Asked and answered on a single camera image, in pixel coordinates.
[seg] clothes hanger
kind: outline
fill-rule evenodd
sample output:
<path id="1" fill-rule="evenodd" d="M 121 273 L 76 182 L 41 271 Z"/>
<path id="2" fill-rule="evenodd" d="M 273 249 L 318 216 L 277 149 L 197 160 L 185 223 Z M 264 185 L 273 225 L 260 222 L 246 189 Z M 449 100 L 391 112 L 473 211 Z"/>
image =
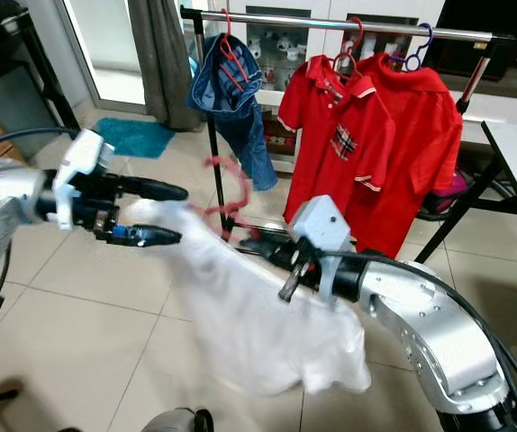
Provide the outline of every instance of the clothes hanger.
<path id="1" fill-rule="evenodd" d="M 411 54 L 407 58 L 402 58 L 402 57 L 397 57 L 397 56 L 391 56 L 391 58 L 390 58 L 390 60 L 392 60 L 392 61 L 403 62 L 404 66 L 406 67 L 406 70 L 408 70 L 409 72 L 413 72 L 415 70 L 422 68 L 422 62 L 421 62 L 421 58 L 419 57 L 419 53 L 422 50 L 429 48 L 432 43 L 432 40 L 433 40 L 432 27 L 430 24 L 428 24 L 427 22 L 421 22 L 419 24 L 419 27 L 424 27 L 425 29 L 427 29 L 429 31 L 429 40 L 427 41 L 427 43 L 425 43 L 424 45 L 420 45 L 419 48 L 417 48 L 417 50 L 414 52 L 414 54 Z M 411 67 L 410 63 L 409 63 L 410 60 L 415 60 L 417 66 Z"/>
<path id="2" fill-rule="evenodd" d="M 349 81 L 353 77 L 362 77 L 360 72 L 357 71 L 357 62 L 355 61 L 355 58 L 352 57 L 352 52 L 356 51 L 358 49 L 358 45 L 360 45 L 360 42 L 362 42 L 362 40 L 363 40 L 363 22 L 360 21 L 360 19 L 357 16 L 351 16 L 349 18 L 349 21 L 353 21 L 354 23 L 358 24 L 359 34 L 358 34 L 357 40 L 355 40 L 355 43 L 353 44 L 352 47 L 348 47 L 344 51 L 340 52 L 339 55 L 334 58 L 334 60 L 332 61 L 332 64 L 331 64 L 332 70 L 334 70 L 335 73 L 340 78 L 347 80 L 347 81 Z M 350 59 L 350 61 L 352 61 L 352 73 L 350 74 L 350 76 L 343 75 L 343 74 L 341 74 L 341 72 L 339 72 L 335 69 L 335 67 L 338 64 L 338 61 L 341 59 L 344 59 L 344 58 L 348 58 L 348 59 Z"/>
<path id="3" fill-rule="evenodd" d="M 231 44 L 228 41 L 228 37 L 231 36 L 231 16 L 229 15 L 229 11 L 227 11 L 225 8 L 221 10 L 222 13 L 226 15 L 226 22 L 228 23 L 228 30 L 226 33 L 224 33 L 224 36 L 221 39 L 221 42 L 219 43 L 219 47 L 221 49 L 222 54 L 224 57 L 226 57 L 230 61 L 234 61 L 237 65 L 237 68 L 239 69 L 240 73 L 242 74 L 242 77 L 244 78 L 244 82 L 248 83 L 249 78 L 247 77 L 247 74 L 242 69 L 242 66 L 240 65 L 239 61 L 237 60 L 237 57 L 234 55 L 234 52 L 232 52 Z M 232 81 L 233 84 L 237 86 L 237 88 L 244 92 L 244 88 L 242 85 L 239 84 L 239 82 L 234 79 L 234 76 L 231 75 L 231 73 L 226 69 L 226 67 L 223 64 L 219 64 L 219 68 L 222 69 L 222 72 L 224 72 L 227 77 Z"/>

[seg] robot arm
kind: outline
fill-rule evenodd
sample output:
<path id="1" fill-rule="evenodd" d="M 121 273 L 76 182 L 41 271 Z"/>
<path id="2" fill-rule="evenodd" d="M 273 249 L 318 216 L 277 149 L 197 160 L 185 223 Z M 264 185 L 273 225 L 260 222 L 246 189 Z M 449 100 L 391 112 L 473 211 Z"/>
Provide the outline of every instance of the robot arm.
<path id="1" fill-rule="evenodd" d="M 293 240 L 244 242 L 291 272 L 281 299 L 290 302 L 300 282 L 330 305 L 337 296 L 358 302 L 400 340 L 445 431 L 517 430 L 511 389 L 489 338 L 436 278 L 409 266 L 432 275 L 430 269 L 348 252 L 349 226 L 329 196 L 308 202 L 289 233 Z"/>
<path id="2" fill-rule="evenodd" d="M 186 190 L 155 180 L 106 174 L 113 148 L 90 130 L 72 143 L 58 172 L 42 172 L 0 159 L 0 257 L 21 225 L 58 221 L 64 230 L 81 226 L 97 239 L 145 248 L 180 241 L 180 234 L 148 225 L 117 222 L 116 200 L 136 194 L 158 201 L 185 200 Z"/>

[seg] jeans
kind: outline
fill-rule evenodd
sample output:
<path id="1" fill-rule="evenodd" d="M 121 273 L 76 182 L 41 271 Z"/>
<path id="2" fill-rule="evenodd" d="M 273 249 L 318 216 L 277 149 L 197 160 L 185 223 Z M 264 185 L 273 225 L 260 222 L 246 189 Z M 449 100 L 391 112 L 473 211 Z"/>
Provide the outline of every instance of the jeans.
<path id="1" fill-rule="evenodd" d="M 190 107 L 214 118 L 217 131 L 231 146 L 243 171 L 252 180 L 253 189 L 266 191 L 277 183 L 277 173 L 267 152 L 262 113 L 254 96 L 260 89 L 262 72 L 249 49 L 234 36 L 229 36 L 232 52 L 249 79 L 245 82 L 236 63 L 222 54 L 222 37 L 206 40 L 206 58 L 195 75 L 187 101 Z"/>

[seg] clothing rack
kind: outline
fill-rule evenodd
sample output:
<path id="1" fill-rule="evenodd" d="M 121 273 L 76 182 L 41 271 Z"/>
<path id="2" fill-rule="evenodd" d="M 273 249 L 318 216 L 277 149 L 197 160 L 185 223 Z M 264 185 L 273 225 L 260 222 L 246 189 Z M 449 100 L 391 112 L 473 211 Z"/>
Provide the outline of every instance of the clothing rack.
<path id="1" fill-rule="evenodd" d="M 183 19 L 193 20 L 195 25 L 196 49 L 198 58 L 201 62 L 204 60 L 204 26 L 203 21 L 227 21 L 227 15 L 222 12 L 201 11 L 197 9 L 186 9 L 181 6 L 180 15 Z M 229 13 L 231 22 L 233 23 L 256 23 L 269 24 L 281 27 L 300 27 L 315 28 L 326 30 L 342 30 L 357 31 L 359 30 L 356 22 L 350 21 L 331 21 L 331 20 L 315 20 L 310 18 L 296 18 L 290 16 L 278 15 L 261 15 L 254 13 Z M 424 27 L 404 24 L 383 24 L 376 22 L 363 22 L 365 32 L 400 34 L 405 36 L 424 36 L 429 37 L 429 30 Z M 457 110 L 463 114 L 468 108 L 471 96 L 475 92 L 481 77 L 485 73 L 486 67 L 491 61 L 496 48 L 504 44 L 512 44 L 516 38 L 511 35 L 495 34 L 486 31 L 468 31 L 468 30 L 451 30 L 433 28 L 432 35 L 434 39 L 444 39 L 452 41 L 469 41 L 486 43 L 486 48 L 481 55 L 481 59 L 476 64 L 475 70 L 468 80 L 465 91 L 457 101 Z M 208 118 L 208 135 L 211 143 L 211 152 L 213 156 L 218 156 L 218 144 L 216 140 L 216 129 L 214 119 Z M 214 181 L 216 183 L 216 196 L 219 205 L 224 205 L 224 194 L 222 189 L 222 172 L 218 166 L 214 167 Z M 226 217 L 221 213 L 222 230 L 226 234 L 223 238 L 228 241 L 230 233 L 235 226 L 240 226 L 231 217 Z M 267 229 L 264 227 L 253 226 L 253 229 L 262 231 L 270 235 L 286 235 L 283 229 Z M 240 249 L 242 252 L 249 252 L 247 249 Z"/>

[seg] purple hanger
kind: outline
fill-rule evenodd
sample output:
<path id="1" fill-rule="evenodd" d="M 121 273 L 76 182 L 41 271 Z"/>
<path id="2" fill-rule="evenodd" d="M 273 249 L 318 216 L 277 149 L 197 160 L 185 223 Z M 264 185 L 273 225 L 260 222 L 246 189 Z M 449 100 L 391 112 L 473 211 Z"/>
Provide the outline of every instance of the purple hanger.
<path id="1" fill-rule="evenodd" d="M 397 56 L 391 56 L 391 58 L 390 58 L 393 61 L 401 61 L 401 62 L 403 62 L 403 64 L 406 66 L 406 70 L 408 70 L 410 72 L 422 68 L 422 62 L 421 62 L 421 58 L 419 57 L 419 53 L 422 50 L 424 50 L 425 48 L 429 48 L 431 43 L 432 43 L 432 40 L 433 40 L 432 27 L 431 27 L 430 24 L 428 24 L 426 22 L 422 22 L 422 23 L 419 24 L 419 27 L 424 27 L 425 29 L 427 29 L 429 31 L 429 40 L 427 41 L 427 43 L 425 43 L 424 45 L 419 46 L 419 48 L 417 48 L 415 53 L 411 54 L 407 58 L 402 58 L 402 57 L 397 57 Z M 416 59 L 417 60 L 417 67 L 416 68 L 409 67 L 409 60 L 411 60 L 411 59 Z"/>

